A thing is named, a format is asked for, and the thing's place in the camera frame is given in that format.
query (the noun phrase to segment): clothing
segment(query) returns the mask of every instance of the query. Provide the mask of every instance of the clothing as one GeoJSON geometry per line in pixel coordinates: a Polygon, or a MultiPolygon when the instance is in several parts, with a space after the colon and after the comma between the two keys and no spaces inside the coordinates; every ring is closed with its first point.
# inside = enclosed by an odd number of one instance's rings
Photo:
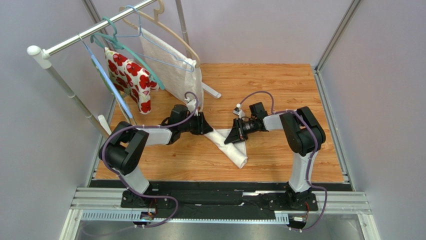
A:
{"type": "Polygon", "coordinates": [[[174,49],[172,46],[152,33],[148,32],[147,30],[142,29],[142,32],[146,38],[174,55],[173,56],[167,51],[164,51],[143,36],[140,36],[143,54],[147,56],[145,57],[145,62],[158,75],[159,79],[161,79],[165,89],[185,104],[187,103],[185,101],[185,93],[188,91],[195,93],[199,100],[200,111],[202,111],[204,103],[204,91],[201,70],[200,68],[192,67],[196,65],[197,61],[187,58],[178,50],[174,49]],[[149,59],[148,57],[174,66],[178,66],[182,69],[149,59]]]}
{"type": "Polygon", "coordinates": [[[213,129],[213,131],[204,134],[239,168],[242,169],[247,163],[246,142],[224,144],[226,136],[231,129],[213,129]]]}
{"type": "Polygon", "coordinates": [[[105,47],[105,59],[109,78],[117,90],[130,96],[141,114],[151,112],[151,91],[158,90],[156,82],[149,78],[150,72],[122,54],[105,47]]]}

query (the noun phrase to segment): cable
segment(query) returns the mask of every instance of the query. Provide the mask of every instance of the cable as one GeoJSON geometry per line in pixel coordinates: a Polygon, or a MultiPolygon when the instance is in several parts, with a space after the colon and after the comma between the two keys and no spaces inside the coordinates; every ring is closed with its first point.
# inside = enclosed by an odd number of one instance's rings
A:
{"type": "Polygon", "coordinates": [[[304,215],[304,217],[306,218],[306,222],[308,222],[308,217],[309,217],[309,204],[305,201],[304,204],[306,205],[306,214],[304,215]]]}
{"type": "Polygon", "coordinates": [[[151,200],[151,203],[149,204],[149,207],[148,207],[148,216],[150,216],[151,218],[154,218],[154,215],[157,214],[157,212],[154,212],[154,214],[150,213],[150,208],[153,206],[153,202],[154,202],[154,199],[151,200]]]}
{"type": "Polygon", "coordinates": [[[135,225],[128,226],[128,227],[124,227],[124,228],[122,228],[122,229],[120,229],[120,230],[113,231],[113,232],[109,232],[109,233],[104,233],[104,234],[91,234],[91,233],[86,232],[85,227],[80,228],[81,232],[82,232],[84,235],[87,235],[87,236],[92,237],[92,238],[102,238],[102,237],[107,237],[107,236],[111,236],[111,235],[119,234],[119,233],[121,233],[121,232],[123,232],[123,231],[127,231],[127,230],[130,230],[130,229],[135,229],[135,225]]]}
{"type": "Polygon", "coordinates": [[[252,92],[249,95],[247,95],[245,98],[243,98],[239,104],[242,105],[246,99],[248,99],[249,97],[251,97],[251,96],[253,96],[255,94],[267,94],[267,95],[270,96],[270,99],[272,100],[272,104],[270,106],[270,113],[274,114],[274,97],[268,91],[255,91],[255,92],[252,92]]]}
{"type": "Polygon", "coordinates": [[[313,151],[310,153],[309,158],[308,158],[308,162],[307,162],[307,168],[306,168],[306,182],[307,184],[313,188],[313,189],[319,189],[319,190],[323,190],[324,191],[324,204],[322,206],[322,210],[321,213],[319,214],[319,218],[308,228],[304,228],[303,231],[308,231],[311,230],[312,228],[314,228],[319,222],[320,220],[323,218],[324,215],[324,211],[326,210],[326,205],[327,205],[327,198],[328,198],[328,193],[327,193],[327,189],[325,187],[322,186],[315,186],[311,183],[311,181],[309,180],[309,169],[311,169],[311,165],[312,165],[312,158],[314,157],[314,154],[317,152],[318,150],[318,140],[315,137],[314,132],[312,131],[312,129],[308,126],[308,124],[303,120],[303,117],[301,117],[296,111],[294,110],[285,110],[285,111],[278,111],[275,112],[274,114],[283,114],[283,113],[292,113],[293,115],[295,115],[299,121],[303,124],[303,126],[306,128],[306,130],[310,133],[310,135],[313,138],[313,142],[315,144],[315,147],[313,148],[313,151]]]}
{"type": "Polygon", "coordinates": [[[127,131],[127,130],[130,130],[130,129],[135,129],[135,128],[142,128],[142,129],[152,129],[152,128],[155,128],[155,129],[156,129],[156,128],[160,128],[160,129],[167,129],[167,128],[176,127],[176,126],[178,126],[178,125],[181,125],[181,124],[185,123],[185,122],[186,122],[186,121],[188,121],[190,118],[192,118],[192,116],[194,116],[194,114],[195,114],[196,110],[197,110],[197,109],[198,109],[198,107],[200,106],[200,101],[199,101],[199,99],[198,99],[197,95],[195,95],[195,93],[193,93],[193,92],[191,92],[191,91],[187,91],[187,92],[185,92],[185,98],[187,97],[187,94],[192,94],[192,95],[194,96],[195,101],[196,101],[196,108],[195,108],[195,110],[194,110],[194,111],[192,111],[192,112],[191,112],[191,114],[190,114],[187,118],[185,118],[184,120],[182,120],[182,121],[180,121],[180,122],[178,122],[178,123],[171,124],[171,125],[166,125],[166,126],[161,126],[161,125],[158,125],[158,126],[133,125],[133,126],[124,127],[124,128],[122,128],[122,129],[118,130],[117,132],[114,132],[113,134],[111,134],[111,135],[108,137],[108,139],[105,141],[105,143],[104,143],[104,145],[103,145],[103,148],[102,148],[102,152],[101,152],[101,160],[102,160],[103,164],[106,166],[106,168],[107,168],[107,169],[109,169],[109,170],[110,170],[110,171],[112,171],[113,173],[117,174],[117,175],[118,175],[118,177],[120,178],[120,180],[121,180],[121,181],[123,182],[123,184],[126,186],[126,188],[128,188],[128,189],[129,189],[129,190],[130,190],[133,194],[138,195],[138,196],[140,196],[140,197],[142,197],[142,198],[151,198],[151,199],[163,198],[163,199],[171,199],[171,200],[173,200],[173,201],[176,203],[176,207],[174,208],[173,213],[172,213],[169,217],[167,217],[166,219],[164,219],[164,220],[163,220],[163,221],[161,221],[161,222],[158,222],[158,223],[155,223],[155,224],[152,224],[152,225],[146,225],[146,226],[144,226],[145,228],[153,228],[153,227],[157,227],[157,226],[163,225],[163,224],[165,224],[165,223],[166,223],[169,219],[171,219],[171,218],[172,218],[172,217],[176,214],[176,211],[178,210],[178,206],[179,206],[178,200],[177,200],[176,198],[172,197],[172,196],[151,196],[151,195],[145,195],[145,194],[139,193],[139,192],[137,192],[136,190],[134,190],[133,188],[131,188],[131,187],[127,184],[127,182],[123,179],[123,177],[120,175],[120,173],[119,173],[118,171],[114,170],[112,167],[110,167],[110,166],[108,165],[108,163],[107,163],[107,161],[106,161],[106,159],[105,159],[105,153],[106,153],[106,150],[107,150],[107,146],[108,146],[108,144],[111,142],[111,140],[112,140],[114,137],[116,137],[116,136],[117,136],[117,135],[119,135],[120,133],[122,133],[122,132],[124,132],[124,131],[127,131]]]}

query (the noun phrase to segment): wooden hanger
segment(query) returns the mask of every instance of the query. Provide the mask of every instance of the wooden hanger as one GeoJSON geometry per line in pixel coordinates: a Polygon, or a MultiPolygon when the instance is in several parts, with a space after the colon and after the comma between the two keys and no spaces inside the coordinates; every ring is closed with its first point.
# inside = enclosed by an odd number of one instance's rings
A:
{"type": "MultiPolygon", "coordinates": [[[[158,4],[159,4],[159,9],[154,8],[154,17],[138,11],[139,14],[144,17],[145,19],[148,19],[149,21],[153,22],[154,24],[156,24],[157,26],[159,26],[160,28],[162,28],[163,30],[165,30],[166,32],[168,32],[170,35],[172,35],[176,40],[178,40],[181,44],[183,44],[185,46],[185,48],[192,54],[192,58],[194,60],[196,60],[196,64],[195,64],[195,68],[199,68],[200,67],[200,57],[198,56],[198,54],[179,36],[176,34],[176,32],[172,31],[170,28],[168,28],[166,25],[164,25],[163,23],[161,23],[159,21],[159,15],[164,13],[164,3],[163,0],[157,0],[158,4]]],[[[121,6],[118,10],[121,12],[125,9],[125,7],[121,6]]],[[[130,27],[139,30],[139,26],[135,25],[133,23],[131,23],[129,20],[127,20],[126,18],[122,19],[127,25],[129,25],[130,27]]]]}

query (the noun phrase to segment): teal hanger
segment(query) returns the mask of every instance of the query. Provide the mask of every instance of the teal hanger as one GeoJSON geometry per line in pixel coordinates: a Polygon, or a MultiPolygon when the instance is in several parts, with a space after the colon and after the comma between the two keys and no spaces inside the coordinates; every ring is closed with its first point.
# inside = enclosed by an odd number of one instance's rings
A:
{"type": "Polygon", "coordinates": [[[148,72],[150,73],[149,78],[151,80],[153,80],[154,82],[156,82],[158,84],[158,86],[164,90],[164,84],[163,82],[161,82],[160,78],[156,75],[156,73],[150,68],[150,66],[148,66],[148,64],[146,62],[144,62],[134,51],[132,51],[130,48],[128,48],[126,45],[124,45],[123,43],[121,43],[116,35],[117,35],[117,28],[115,26],[115,24],[107,17],[102,17],[102,20],[107,21],[112,28],[114,29],[114,34],[112,36],[110,35],[106,35],[106,34],[102,34],[99,32],[94,33],[92,36],[90,36],[90,42],[91,43],[95,43],[96,45],[98,45],[101,48],[105,48],[105,46],[101,43],[101,41],[99,41],[99,39],[96,36],[100,36],[102,38],[104,38],[105,40],[107,40],[108,42],[112,43],[112,45],[114,46],[115,49],[117,50],[126,50],[127,52],[129,52],[136,60],[138,60],[143,67],[148,70],[148,72]]]}

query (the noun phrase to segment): white garment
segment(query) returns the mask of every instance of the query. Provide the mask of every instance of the white garment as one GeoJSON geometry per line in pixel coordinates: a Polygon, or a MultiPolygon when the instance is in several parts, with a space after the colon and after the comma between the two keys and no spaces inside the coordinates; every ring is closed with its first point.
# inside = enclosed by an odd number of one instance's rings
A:
{"type": "Polygon", "coordinates": [[[213,129],[213,131],[204,134],[239,168],[242,169],[247,163],[246,143],[224,144],[226,136],[231,129],[213,129]]]}
{"type": "MultiPolygon", "coordinates": [[[[178,59],[182,59],[187,63],[195,66],[197,61],[187,58],[182,53],[174,49],[172,46],[153,35],[149,31],[142,29],[145,37],[161,46],[163,49],[168,50],[173,53],[178,59]]],[[[186,64],[181,60],[177,60],[172,54],[164,51],[159,48],[152,42],[145,39],[143,36],[140,36],[140,41],[142,43],[143,54],[153,59],[161,60],[165,63],[179,66],[180,68],[187,69],[188,71],[176,68],[174,66],[170,66],[152,59],[145,57],[145,62],[149,65],[149,67],[155,72],[155,74],[159,77],[161,82],[164,84],[165,89],[175,96],[177,99],[181,100],[185,104],[185,93],[191,91],[196,94],[199,100],[200,111],[203,110],[204,103],[204,91],[203,91],[203,83],[202,83],[202,75],[200,68],[195,68],[193,72],[191,71],[193,68],[186,64]]],[[[194,99],[191,94],[188,94],[187,97],[194,99]]]]}

